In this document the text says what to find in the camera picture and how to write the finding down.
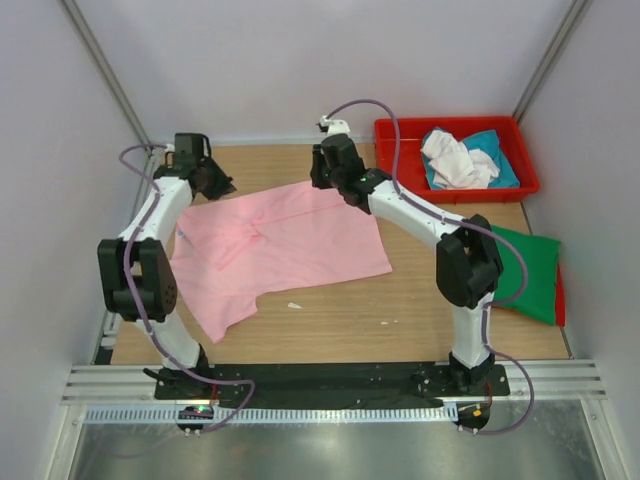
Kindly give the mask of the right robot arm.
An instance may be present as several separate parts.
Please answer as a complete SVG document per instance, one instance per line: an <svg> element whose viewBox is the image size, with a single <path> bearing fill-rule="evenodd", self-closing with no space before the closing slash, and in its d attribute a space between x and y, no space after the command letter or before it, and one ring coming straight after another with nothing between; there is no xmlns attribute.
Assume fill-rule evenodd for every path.
<svg viewBox="0 0 640 480"><path fill-rule="evenodd" d="M453 314L452 388L460 393L482 389L495 364L488 327L503 272L486 218L454 215L402 192L390 174L364 165L355 143L344 133L312 146L310 178L315 188L337 190L348 205L391 222L434 251L436 285Z"/></svg>

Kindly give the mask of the pink t-shirt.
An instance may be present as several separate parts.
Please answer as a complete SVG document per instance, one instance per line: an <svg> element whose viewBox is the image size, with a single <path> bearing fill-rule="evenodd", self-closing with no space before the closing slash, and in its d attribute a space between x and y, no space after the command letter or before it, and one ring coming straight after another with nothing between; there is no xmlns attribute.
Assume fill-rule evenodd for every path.
<svg viewBox="0 0 640 480"><path fill-rule="evenodd" d="M254 315L263 294L392 270L375 218L310 182L187 208L171 267L188 310L214 342Z"/></svg>

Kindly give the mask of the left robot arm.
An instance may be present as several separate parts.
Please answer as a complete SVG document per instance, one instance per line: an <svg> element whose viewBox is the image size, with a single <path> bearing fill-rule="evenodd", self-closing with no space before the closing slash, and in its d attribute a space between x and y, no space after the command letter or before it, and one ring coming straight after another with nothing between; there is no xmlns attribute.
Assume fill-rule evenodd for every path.
<svg viewBox="0 0 640 480"><path fill-rule="evenodd" d="M97 247L106 309L143 331L162 357L144 373L156 381L157 399L197 399L213 390L204 348L178 311L179 289L166 245L179 217L197 195L218 200L235 191L209 153L173 153L154 174L142 173L149 194L131 223Z"/></svg>

